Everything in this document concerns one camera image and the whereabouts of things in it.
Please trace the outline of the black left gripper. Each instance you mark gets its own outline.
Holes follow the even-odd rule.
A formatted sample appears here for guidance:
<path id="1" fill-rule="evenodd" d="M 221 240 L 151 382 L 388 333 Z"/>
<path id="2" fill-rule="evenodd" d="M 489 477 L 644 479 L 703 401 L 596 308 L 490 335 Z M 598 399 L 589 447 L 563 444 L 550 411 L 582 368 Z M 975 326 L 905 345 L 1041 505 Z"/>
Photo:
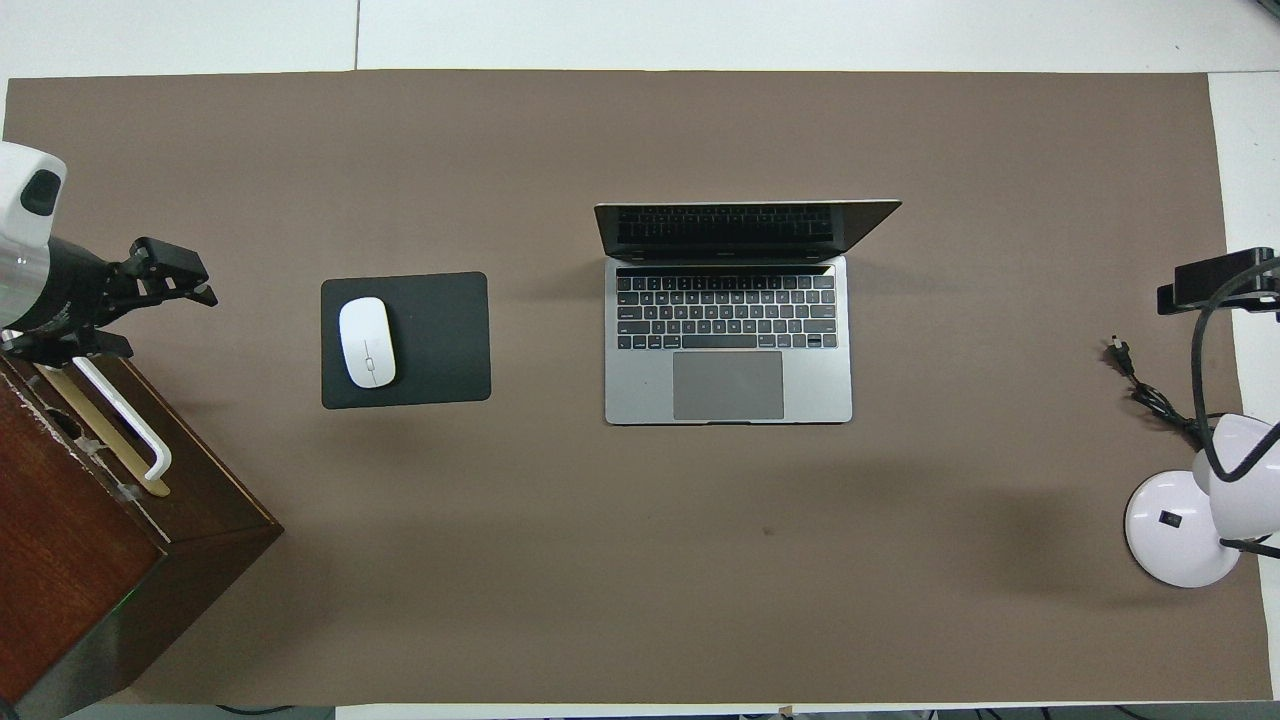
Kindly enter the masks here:
<path id="1" fill-rule="evenodd" d="M 5 341 L 9 357 L 26 363 L 72 363 L 99 355 L 132 357 L 134 351 L 123 336 L 78 331 L 115 320 L 106 309 L 109 279 L 111 307 L 152 307 L 174 299 L 206 307 L 219 304 L 200 255 L 174 243 L 140 237 L 129 256 L 114 265 L 60 238 L 51 238 L 47 250 L 47 279 L 33 305 L 15 319 L 15 329 L 24 334 Z"/>

